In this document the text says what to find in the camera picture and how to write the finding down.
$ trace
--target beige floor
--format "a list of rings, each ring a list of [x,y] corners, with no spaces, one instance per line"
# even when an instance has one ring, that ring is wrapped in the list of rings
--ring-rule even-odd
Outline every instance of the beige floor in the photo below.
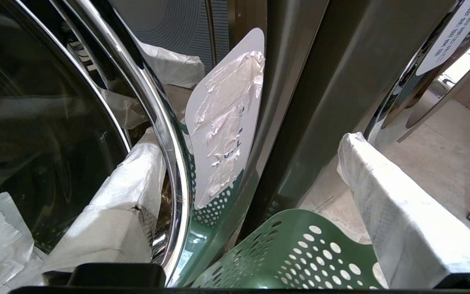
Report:
[[[470,228],[470,110],[455,100],[448,102],[384,154]],[[370,243],[349,191],[320,207],[313,203],[318,201],[308,198],[301,208],[332,220],[353,240]]]

